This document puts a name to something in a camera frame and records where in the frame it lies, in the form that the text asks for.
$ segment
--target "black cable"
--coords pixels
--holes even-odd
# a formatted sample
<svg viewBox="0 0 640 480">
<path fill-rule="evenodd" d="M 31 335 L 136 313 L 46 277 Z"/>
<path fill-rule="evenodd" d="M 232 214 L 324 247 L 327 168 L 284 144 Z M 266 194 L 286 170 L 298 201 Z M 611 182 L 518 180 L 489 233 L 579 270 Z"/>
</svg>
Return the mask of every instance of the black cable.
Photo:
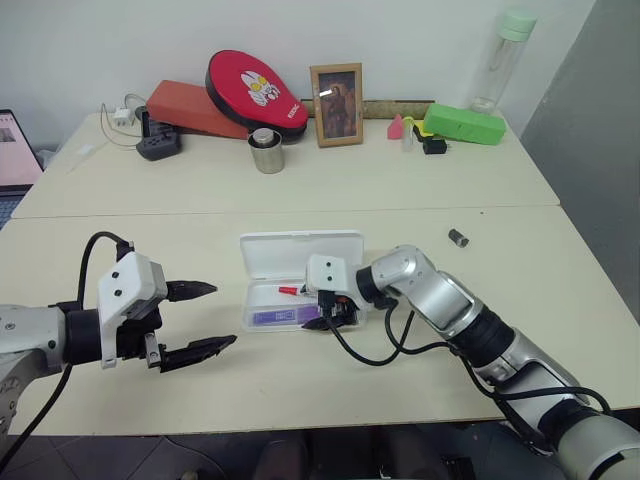
<svg viewBox="0 0 640 480">
<path fill-rule="evenodd" d="M 51 410 L 53 404 L 56 403 L 56 400 L 58 400 L 58 397 L 64 390 L 64 387 L 67 385 L 67 381 L 69 380 L 69 376 L 71 375 L 71 369 L 71 365 L 67 365 L 65 367 L 64 372 L 62 373 L 62 377 L 60 378 L 60 381 L 58 382 L 55 390 L 51 394 L 51 397 L 49 397 L 49 400 L 47 400 L 47 403 L 44 404 L 44 407 L 42 407 L 42 409 L 38 412 L 38 415 L 36 415 L 36 417 L 31 421 L 29 426 L 25 429 L 24 432 L 22 432 L 22 434 L 16 439 L 16 441 L 13 442 L 13 445 L 11 445 L 11 448 L 7 450 L 7 453 L 4 454 L 2 460 L 0 460 L 0 474 L 4 472 L 4 469 L 7 467 L 11 459 L 18 452 L 18 450 L 20 450 L 20 447 L 22 447 L 24 442 L 27 441 L 29 435 L 31 435 L 31 433 L 36 429 L 38 424 L 47 415 L 47 413 L 49 413 L 49 410 Z"/>
<path fill-rule="evenodd" d="M 393 312 L 393 310 L 396 308 L 397 305 L 398 305 L 398 302 L 391 304 L 387 308 L 386 315 L 391 317 L 391 313 Z M 329 325 L 329 328 L 331 329 L 335 337 L 338 339 L 338 342 L 340 342 L 340 345 L 342 345 L 342 348 L 344 348 L 349 355 L 351 355 L 353 358 L 355 358 L 359 362 L 370 365 L 372 367 L 382 367 L 384 365 L 388 365 L 391 362 L 393 362 L 396 359 L 396 357 L 400 354 L 400 350 L 396 347 L 394 352 L 384 360 L 371 360 L 370 358 L 363 357 L 362 355 L 360 355 L 358 352 L 356 352 L 353 348 L 349 346 L 347 341 L 344 339 L 342 334 L 338 331 L 338 329 L 333 324 L 333 321 L 330 318 L 326 318 L 325 320 L 327 321 L 327 325 Z M 400 338 L 401 346 L 404 344 L 405 340 L 407 339 L 407 335 L 409 334 L 409 329 L 411 328 L 412 320 L 413 320 L 412 318 L 407 319 L 407 323 L 404 327 L 404 331 L 402 332 L 402 337 Z"/>
<path fill-rule="evenodd" d="M 538 388 L 535 390 L 529 390 L 527 392 L 518 392 L 518 393 L 499 393 L 495 391 L 492 392 L 491 390 L 488 390 L 487 388 L 484 387 L 484 385 L 480 383 L 480 380 L 478 379 L 475 372 L 473 371 L 473 368 L 471 368 L 471 365 L 469 365 L 469 362 L 462 357 L 460 357 L 460 360 L 462 361 L 462 364 L 464 365 L 465 370 L 469 374 L 469 377 L 471 377 L 471 381 L 476 386 L 476 388 L 485 397 L 489 397 L 492 400 L 504 400 L 504 401 L 523 400 L 525 398 L 546 397 L 548 395 L 565 395 L 565 394 L 587 395 L 589 397 L 594 398 L 600 404 L 603 414 L 611 415 L 611 406 L 606 401 L 606 399 L 595 390 L 592 390 L 587 387 Z"/>
<path fill-rule="evenodd" d="M 80 304 L 80 308 L 83 308 L 84 306 L 84 290 L 87 283 L 87 269 L 89 265 L 89 257 L 91 256 L 91 250 L 93 249 L 93 246 L 96 244 L 96 242 L 103 237 L 110 238 L 111 240 L 116 242 L 116 244 L 119 242 L 125 242 L 125 240 L 117 236 L 115 233 L 111 233 L 111 232 L 98 232 L 93 234 L 91 238 L 89 238 L 89 241 L 87 242 L 87 245 L 84 248 L 82 261 L 80 262 L 80 275 L 78 278 L 78 296 L 77 296 L 77 301 Z M 49 400 L 47 400 L 47 403 L 44 404 L 44 406 L 40 409 L 38 414 L 27 426 L 24 432 L 20 434 L 20 436 L 16 439 L 16 441 L 13 442 L 13 445 L 11 445 L 9 450 L 7 450 L 7 453 L 4 454 L 4 456 L 2 457 L 2 460 L 0 460 L 0 475 L 2 474 L 4 469 L 7 467 L 11 459 L 18 452 L 18 450 L 20 450 L 20 447 L 22 447 L 24 442 L 27 441 L 31 433 L 38 427 L 42 419 L 47 415 L 47 413 L 49 413 L 49 410 L 51 410 L 51 407 L 53 407 L 53 404 L 56 403 L 56 400 L 58 400 L 58 397 L 64 390 L 64 387 L 67 386 L 67 382 L 69 381 L 69 376 L 71 376 L 72 369 L 73 369 L 73 365 L 67 364 L 67 366 L 64 368 L 64 371 L 62 372 L 62 377 L 60 377 L 60 381 L 58 382 L 58 385 L 56 385 L 56 388 L 51 394 L 51 396 L 49 397 Z"/>
<path fill-rule="evenodd" d="M 111 232 L 97 232 L 91 235 L 87 241 L 87 245 L 84 247 L 84 253 L 82 254 L 82 261 L 80 262 L 80 276 L 78 278 L 78 296 L 76 297 L 80 308 L 84 308 L 84 291 L 87 283 L 87 269 L 89 268 L 89 257 L 91 256 L 91 250 L 98 240 L 101 238 L 110 238 L 116 243 L 125 242 L 115 233 Z"/>
<path fill-rule="evenodd" d="M 411 322 L 413 320 L 414 315 L 415 315 L 415 312 L 412 310 L 411 313 L 409 314 L 409 318 L 407 319 L 407 322 Z M 418 355 L 420 353 L 433 350 L 434 348 L 449 347 L 449 344 L 447 342 L 433 342 L 433 343 L 428 343 L 427 345 L 420 348 L 405 348 L 403 345 L 398 343 L 398 340 L 393 335 L 393 331 L 391 330 L 391 314 L 389 310 L 387 310 L 387 314 L 384 317 L 384 328 L 387 331 L 387 337 L 389 337 L 389 340 L 391 341 L 393 346 L 396 347 L 400 351 L 400 353 L 404 353 L 405 355 Z"/>
</svg>

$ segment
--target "laptop screen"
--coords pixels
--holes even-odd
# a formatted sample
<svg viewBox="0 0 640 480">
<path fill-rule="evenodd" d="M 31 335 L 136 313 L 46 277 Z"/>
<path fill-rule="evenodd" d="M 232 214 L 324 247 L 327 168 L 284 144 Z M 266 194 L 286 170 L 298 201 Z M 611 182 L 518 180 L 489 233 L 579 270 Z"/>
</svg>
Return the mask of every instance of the laptop screen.
<svg viewBox="0 0 640 480">
<path fill-rule="evenodd" d="M 0 188 L 33 185 L 42 169 L 13 113 L 0 110 Z"/>
</svg>

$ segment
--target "pink object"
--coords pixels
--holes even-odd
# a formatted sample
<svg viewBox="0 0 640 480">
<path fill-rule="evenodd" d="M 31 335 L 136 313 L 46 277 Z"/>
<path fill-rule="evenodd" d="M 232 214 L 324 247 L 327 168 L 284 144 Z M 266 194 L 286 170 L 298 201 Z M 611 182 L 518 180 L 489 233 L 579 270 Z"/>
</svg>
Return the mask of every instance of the pink object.
<svg viewBox="0 0 640 480">
<path fill-rule="evenodd" d="M 397 114 L 391 124 L 387 127 L 387 138 L 389 140 L 400 140 L 402 138 L 402 117 L 400 114 Z"/>
</svg>

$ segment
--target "small bottle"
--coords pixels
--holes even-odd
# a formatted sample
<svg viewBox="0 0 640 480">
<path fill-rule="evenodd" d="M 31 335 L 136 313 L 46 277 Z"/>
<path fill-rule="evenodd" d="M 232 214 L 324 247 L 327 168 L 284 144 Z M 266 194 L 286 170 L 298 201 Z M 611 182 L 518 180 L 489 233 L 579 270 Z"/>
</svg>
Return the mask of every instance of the small bottle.
<svg viewBox="0 0 640 480">
<path fill-rule="evenodd" d="M 489 61 L 483 67 L 475 89 L 471 110 L 491 114 L 496 109 L 537 20 L 531 12 L 520 8 L 505 12 Z"/>
<path fill-rule="evenodd" d="M 413 148 L 413 118 L 402 119 L 402 151 L 410 152 Z"/>
</svg>

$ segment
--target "gray wall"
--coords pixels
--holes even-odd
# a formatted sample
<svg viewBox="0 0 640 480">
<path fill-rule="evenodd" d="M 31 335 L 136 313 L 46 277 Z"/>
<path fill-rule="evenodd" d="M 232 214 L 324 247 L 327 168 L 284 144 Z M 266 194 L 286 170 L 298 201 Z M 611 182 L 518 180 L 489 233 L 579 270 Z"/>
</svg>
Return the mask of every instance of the gray wall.
<svg viewBox="0 0 640 480">
<path fill-rule="evenodd" d="M 595 3 L 522 142 L 640 321 L 640 0 Z"/>
</svg>

